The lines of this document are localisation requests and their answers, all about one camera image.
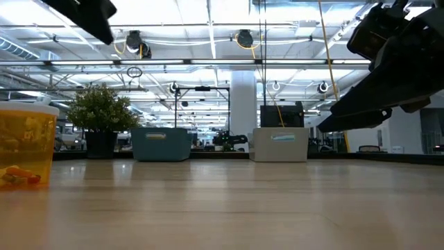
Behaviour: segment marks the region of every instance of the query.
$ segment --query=teal storage bin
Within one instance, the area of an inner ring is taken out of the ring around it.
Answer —
[[[181,161],[189,158],[192,134],[184,128],[134,128],[131,130],[134,159]]]

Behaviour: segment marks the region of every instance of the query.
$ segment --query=wooden table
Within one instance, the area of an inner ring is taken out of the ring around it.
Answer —
[[[356,160],[55,162],[0,192],[0,249],[442,249],[444,169]]]

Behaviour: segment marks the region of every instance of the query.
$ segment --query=black monitor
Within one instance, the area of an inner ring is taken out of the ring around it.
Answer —
[[[278,108],[286,128],[304,127],[304,109],[302,106],[261,106],[262,128],[282,127]]]

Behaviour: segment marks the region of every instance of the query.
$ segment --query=green plant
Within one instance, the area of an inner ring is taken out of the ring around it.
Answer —
[[[117,91],[102,86],[77,92],[69,105],[68,120],[74,126],[93,132],[124,131],[139,126],[139,118],[128,107],[128,97],[118,97]]]

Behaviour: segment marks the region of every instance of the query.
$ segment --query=orange object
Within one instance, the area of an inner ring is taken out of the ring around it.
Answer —
[[[37,184],[40,182],[41,178],[42,177],[40,177],[40,176],[32,176],[32,177],[28,178],[28,184]]]
[[[58,115],[59,110],[50,106],[0,101],[0,141],[10,140],[0,142],[0,178],[9,174],[25,178],[27,183],[29,178],[38,174],[41,176],[39,187],[49,184]],[[10,169],[13,165],[18,170]],[[3,186],[5,190],[14,190],[10,182]]]
[[[4,175],[1,177],[1,179],[4,180],[4,181],[6,181],[6,182],[12,183],[12,182],[15,181],[16,178],[15,178],[13,175],[11,175],[11,174],[4,174]]]
[[[20,168],[15,168],[15,167],[7,168],[6,173],[11,174],[13,176],[24,177],[24,178],[30,178],[33,176],[33,173],[31,171],[20,169]]]

